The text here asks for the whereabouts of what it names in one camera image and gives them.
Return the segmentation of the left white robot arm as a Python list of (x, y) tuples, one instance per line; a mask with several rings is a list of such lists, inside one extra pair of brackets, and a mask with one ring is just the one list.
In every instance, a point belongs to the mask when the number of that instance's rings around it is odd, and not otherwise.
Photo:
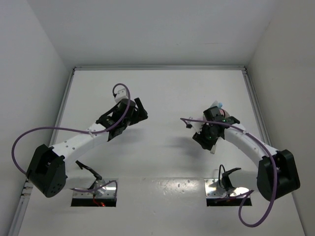
[(63, 189), (94, 192), (101, 186), (102, 176), (80, 162), (79, 158), (98, 145), (121, 135), (128, 126), (147, 118), (148, 113), (139, 98), (123, 98), (83, 134), (50, 147), (37, 147), (26, 177), (47, 198), (57, 195)]

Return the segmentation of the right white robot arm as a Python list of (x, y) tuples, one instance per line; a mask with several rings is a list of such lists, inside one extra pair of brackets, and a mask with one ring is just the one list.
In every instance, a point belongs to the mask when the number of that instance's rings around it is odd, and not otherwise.
[(268, 201), (276, 199), (300, 188), (293, 154), (278, 150), (245, 131), (240, 121), (229, 116), (221, 108), (213, 106), (203, 112), (200, 122), (190, 118), (187, 128), (193, 128), (193, 139), (205, 150), (212, 151), (218, 139), (223, 139), (243, 152), (257, 167), (248, 172), (240, 167), (224, 171), (220, 176), (220, 186), (226, 191), (246, 187), (258, 191)]

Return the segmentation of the white round divided container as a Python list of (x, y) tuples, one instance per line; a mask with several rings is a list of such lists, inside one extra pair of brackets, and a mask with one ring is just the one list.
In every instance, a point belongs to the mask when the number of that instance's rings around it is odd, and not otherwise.
[(222, 116), (221, 120), (230, 120), (231, 115), (226, 110), (219, 108), (219, 111)]

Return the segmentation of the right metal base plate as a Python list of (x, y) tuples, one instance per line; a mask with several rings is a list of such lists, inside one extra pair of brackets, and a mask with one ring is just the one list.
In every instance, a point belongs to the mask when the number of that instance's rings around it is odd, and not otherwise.
[(205, 178), (204, 187), (207, 199), (243, 197), (247, 192), (249, 192), (249, 189), (244, 187), (237, 187), (226, 191), (224, 188), (220, 187), (218, 178)]

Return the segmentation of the metal base plate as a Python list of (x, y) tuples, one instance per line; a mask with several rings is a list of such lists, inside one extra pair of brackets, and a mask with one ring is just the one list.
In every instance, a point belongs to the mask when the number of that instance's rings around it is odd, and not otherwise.
[(243, 197), (247, 192), (249, 192), (249, 189), (244, 187), (237, 187), (226, 191), (224, 188), (220, 187), (218, 178), (205, 178), (204, 187), (207, 199)]
[(117, 191), (117, 179), (108, 179), (103, 178), (102, 180), (96, 180), (94, 184), (90, 187), (90, 190), (101, 187), (100, 189), (94, 192), (85, 192), (81, 193), (81, 195), (85, 197), (93, 197), (95, 196), (96, 199), (113, 199), (116, 197)]

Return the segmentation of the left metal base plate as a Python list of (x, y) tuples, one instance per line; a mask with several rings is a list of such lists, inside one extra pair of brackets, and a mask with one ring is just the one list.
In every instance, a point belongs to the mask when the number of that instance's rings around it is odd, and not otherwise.
[(93, 197), (95, 196), (96, 199), (113, 199), (116, 197), (117, 191), (117, 179), (108, 179), (103, 178), (102, 180), (96, 180), (94, 184), (90, 187), (90, 190), (101, 187), (100, 189), (94, 192), (85, 192), (81, 193), (81, 195), (85, 197)]

